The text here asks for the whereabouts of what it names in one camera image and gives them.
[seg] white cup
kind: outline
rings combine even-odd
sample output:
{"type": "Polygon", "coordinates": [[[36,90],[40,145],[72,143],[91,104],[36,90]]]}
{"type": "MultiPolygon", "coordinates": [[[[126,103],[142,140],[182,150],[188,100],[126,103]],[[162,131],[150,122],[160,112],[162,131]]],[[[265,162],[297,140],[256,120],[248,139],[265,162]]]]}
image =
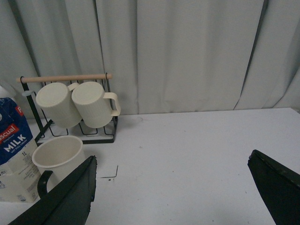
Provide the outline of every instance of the white cup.
{"type": "Polygon", "coordinates": [[[120,105],[115,93],[105,93],[98,82],[84,82],[73,90],[72,100],[90,128],[101,128],[108,124],[113,116],[120,115],[120,105]],[[115,101],[116,110],[113,110],[109,99],[115,101]]]}
{"type": "Polygon", "coordinates": [[[82,119],[71,100],[72,90],[77,86],[78,83],[66,86],[56,82],[44,86],[37,93],[37,104],[61,128],[74,127],[82,119]]]}
{"type": "Polygon", "coordinates": [[[41,174],[53,171],[48,190],[59,184],[85,160],[83,142],[76,136],[55,137],[40,146],[32,154],[32,162],[41,174]]]}

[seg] white curtain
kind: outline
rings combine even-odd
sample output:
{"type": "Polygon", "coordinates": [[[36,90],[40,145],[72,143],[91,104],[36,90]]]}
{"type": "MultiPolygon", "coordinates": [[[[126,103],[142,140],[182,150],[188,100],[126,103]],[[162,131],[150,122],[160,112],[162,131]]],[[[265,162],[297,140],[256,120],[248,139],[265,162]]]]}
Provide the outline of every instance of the white curtain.
{"type": "Polygon", "coordinates": [[[300,108],[300,1],[268,2],[257,33],[264,0],[2,0],[0,78],[29,117],[22,75],[113,73],[122,114],[300,108]]]}
{"type": "Polygon", "coordinates": [[[300,1],[272,0],[235,109],[300,108],[300,1]]]}

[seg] white table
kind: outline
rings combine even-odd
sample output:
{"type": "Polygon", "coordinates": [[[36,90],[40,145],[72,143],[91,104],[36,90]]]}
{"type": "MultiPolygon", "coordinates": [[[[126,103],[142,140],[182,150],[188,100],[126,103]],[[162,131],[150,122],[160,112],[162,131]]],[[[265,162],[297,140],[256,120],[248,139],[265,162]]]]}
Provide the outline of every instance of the white table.
{"type": "MultiPolygon", "coordinates": [[[[115,143],[84,146],[98,161],[86,225],[274,225],[247,166],[253,149],[300,173],[300,115],[263,109],[120,116],[115,143]],[[100,178],[114,176],[117,166],[116,178],[100,178]]],[[[0,225],[31,205],[1,202],[0,225]]]]}

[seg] white mug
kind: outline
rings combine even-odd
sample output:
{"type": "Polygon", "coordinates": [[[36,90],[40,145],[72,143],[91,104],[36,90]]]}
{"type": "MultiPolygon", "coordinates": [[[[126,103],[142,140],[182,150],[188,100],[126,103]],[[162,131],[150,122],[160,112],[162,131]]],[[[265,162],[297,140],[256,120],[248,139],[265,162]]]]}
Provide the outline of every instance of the white mug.
{"type": "Polygon", "coordinates": [[[74,127],[82,119],[71,99],[71,92],[77,86],[78,83],[66,86],[56,82],[44,86],[37,93],[37,104],[61,128],[74,127]]]}
{"type": "Polygon", "coordinates": [[[32,154],[32,162],[41,174],[53,171],[48,189],[52,189],[85,160],[83,142],[76,136],[55,137],[40,146],[32,154]]]}
{"type": "Polygon", "coordinates": [[[98,82],[84,82],[73,90],[72,100],[90,128],[101,128],[108,124],[113,116],[120,115],[120,105],[115,93],[104,91],[98,82]],[[113,110],[109,99],[115,101],[116,110],[113,110]]]}

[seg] wooden rod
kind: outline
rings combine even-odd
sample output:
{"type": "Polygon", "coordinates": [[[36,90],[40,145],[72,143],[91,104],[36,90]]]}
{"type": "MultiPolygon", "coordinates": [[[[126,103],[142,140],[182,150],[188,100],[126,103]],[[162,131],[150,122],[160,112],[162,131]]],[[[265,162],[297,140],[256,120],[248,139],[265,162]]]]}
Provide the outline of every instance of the wooden rod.
{"type": "MultiPolygon", "coordinates": [[[[101,80],[112,79],[112,74],[90,74],[90,75],[70,75],[70,76],[43,76],[43,77],[22,77],[22,83],[34,82],[55,82],[55,81],[82,81],[82,80],[101,80]]],[[[21,83],[21,79],[17,78],[16,81],[21,83]]]]}

